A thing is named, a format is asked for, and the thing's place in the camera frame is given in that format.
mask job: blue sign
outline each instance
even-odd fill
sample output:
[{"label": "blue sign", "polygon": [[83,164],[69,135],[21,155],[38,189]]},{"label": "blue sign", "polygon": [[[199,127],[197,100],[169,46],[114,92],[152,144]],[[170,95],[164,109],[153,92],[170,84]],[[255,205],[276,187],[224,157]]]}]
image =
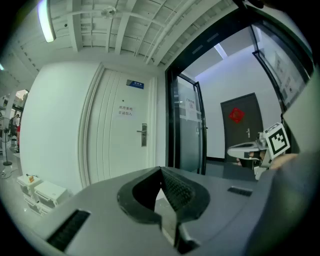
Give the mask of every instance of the blue sign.
[{"label": "blue sign", "polygon": [[142,82],[137,82],[137,81],[132,81],[132,80],[127,80],[126,81],[126,85],[127,86],[132,86],[132,87],[136,87],[136,88],[140,88],[140,89],[144,89],[145,84]]}]

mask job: black vent grille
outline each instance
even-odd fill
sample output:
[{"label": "black vent grille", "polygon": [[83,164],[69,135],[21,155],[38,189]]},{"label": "black vent grille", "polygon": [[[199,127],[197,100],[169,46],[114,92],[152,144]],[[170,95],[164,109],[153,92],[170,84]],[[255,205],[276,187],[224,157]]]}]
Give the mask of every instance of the black vent grille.
[{"label": "black vent grille", "polygon": [[235,186],[230,187],[228,191],[245,197],[250,197],[252,194],[252,190]]},{"label": "black vent grille", "polygon": [[75,237],[90,213],[76,210],[47,240],[47,242],[60,251],[64,251],[71,240]]}]

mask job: glass door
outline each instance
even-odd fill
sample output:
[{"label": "glass door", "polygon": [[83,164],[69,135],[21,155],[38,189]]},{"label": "glass door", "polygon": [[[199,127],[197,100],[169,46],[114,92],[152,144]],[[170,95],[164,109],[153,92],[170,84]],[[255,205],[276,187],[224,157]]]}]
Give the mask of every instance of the glass door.
[{"label": "glass door", "polygon": [[207,132],[201,89],[183,74],[171,83],[173,167],[204,175],[206,173]]}]

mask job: white door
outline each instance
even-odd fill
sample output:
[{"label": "white door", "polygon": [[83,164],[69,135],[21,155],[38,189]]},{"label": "white door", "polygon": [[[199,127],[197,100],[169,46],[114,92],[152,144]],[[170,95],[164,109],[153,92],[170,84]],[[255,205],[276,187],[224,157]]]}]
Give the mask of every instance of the white door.
[{"label": "white door", "polygon": [[142,146],[143,135],[138,131],[142,130],[142,124],[147,124],[148,139],[149,90],[148,80],[121,74],[111,119],[111,178],[148,167],[148,144]]},{"label": "white door", "polygon": [[[87,154],[91,184],[150,167],[151,92],[151,79],[104,71],[89,121]],[[145,145],[142,133],[138,132],[142,124],[146,124]]]}]

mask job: dark gray door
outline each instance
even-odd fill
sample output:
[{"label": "dark gray door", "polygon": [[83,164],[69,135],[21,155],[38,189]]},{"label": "dark gray door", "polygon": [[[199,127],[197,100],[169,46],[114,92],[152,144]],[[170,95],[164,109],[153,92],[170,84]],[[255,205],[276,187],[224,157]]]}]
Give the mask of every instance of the dark gray door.
[{"label": "dark gray door", "polygon": [[224,125],[225,161],[236,163],[236,158],[229,156],[227,149],[236,144],[253,142],[256,140],[258,132],[263,131],[256,94],[251,93],[222,102],[221,109]]}]

